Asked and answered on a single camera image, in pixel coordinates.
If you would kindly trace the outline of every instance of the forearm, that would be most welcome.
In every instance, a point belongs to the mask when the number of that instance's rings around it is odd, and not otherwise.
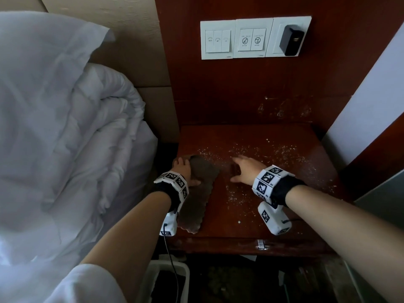
[[[170,205],[164,192],[149,194],[100,239],[81,263],[105,268],[126,300],[136,299]]]
[[[404,297],[404,233],[349,203],[296,186],[286,204],[390,302]]]

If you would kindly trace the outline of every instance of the white bedding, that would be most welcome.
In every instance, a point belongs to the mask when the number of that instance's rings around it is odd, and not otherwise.
[[[43,302],[141,199],[157,139],[132,83],[87,64],[107,35],[0,12],[0,302]]]

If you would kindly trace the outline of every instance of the hand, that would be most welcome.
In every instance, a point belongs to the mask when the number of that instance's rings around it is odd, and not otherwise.
[[[178,160],[174,161],[174,167],[171,169],[176,173],[181,174],[188,183],[188,187],[198,186],[201,182],[198,180],[191,179],[191,165],[189,164],[189,160],[184,160],[180,157]]]
[[[240,166],[241,174],[236,175],[230,179],[230,182],[233,183],[245,183],[247,185],[253,185],[255,178],[258,174],[265,169],[266,166],[255,160],[253,158],[248,158],[243,155],[239,155],[238,157],[233,157],[233,160],[236,164]]]

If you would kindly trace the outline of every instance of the wooden tabletop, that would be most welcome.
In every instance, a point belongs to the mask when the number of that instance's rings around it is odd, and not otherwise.
[[[274,236],[258,214],[262,201],[250,186],[231,183],[238,174],[232,156],[242,154],[267,166],[281,167],[307,185],[347,200],[337,172],[320,141],[306,124],[183,126],[178,156],[199,154],[220,169],[205,217],[197,234],[182,229],[169,239],[173,249],[188,253],[237,253],[318,256],[331,248],[303,221],[292,222],[292,229]],[[288,208],[290,219],[298,216]],[[262,239],[265,250],[259,250]]]

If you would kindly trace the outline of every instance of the black wristband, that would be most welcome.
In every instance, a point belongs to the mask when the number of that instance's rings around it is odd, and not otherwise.
[[[177,209],[179,207],[179,204],[181,203],[181,201],[179,200],[178,191],[175,190],[175,188],[171,184],[165,183],[165,182],[155,183],[153,188],[151,189],[150,193],[156,192],[156,191],[162,191],[169,195],[169,197],[171,199],[171,206],[170,206],[170,209],[168,212],[171,212],[174,210],[174,212],[176,213]]]
[[[305,182],[299,180],[298,178],[291,177],[290,175],[281,178],[279,182],[275,185],[274,189],[272,190],[271,200],[275,202],[277,205],[286,206],[286,195],[290,191],[290,189],[294,188],[298,185],[306,185]]]

